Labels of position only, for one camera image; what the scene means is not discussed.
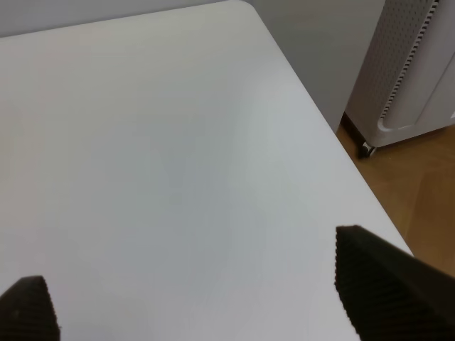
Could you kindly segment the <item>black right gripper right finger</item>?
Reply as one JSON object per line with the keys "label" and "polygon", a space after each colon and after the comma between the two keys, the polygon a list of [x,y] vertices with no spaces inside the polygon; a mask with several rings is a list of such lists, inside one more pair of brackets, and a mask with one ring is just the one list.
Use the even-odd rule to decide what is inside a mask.
{"label": "black right gripper right finger", "polygon": [[361,340],[453,340],[454,277],[367,229],[336,229],[335,287]]}

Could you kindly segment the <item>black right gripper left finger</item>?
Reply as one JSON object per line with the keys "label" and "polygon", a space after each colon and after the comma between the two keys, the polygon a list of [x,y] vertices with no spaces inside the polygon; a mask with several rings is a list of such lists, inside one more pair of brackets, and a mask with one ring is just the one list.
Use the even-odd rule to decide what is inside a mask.
{"label": "black right gripper left finger", "polygon": [[1,339],[60,339],[58,319],[42,276],[20,278],[1,295]]}

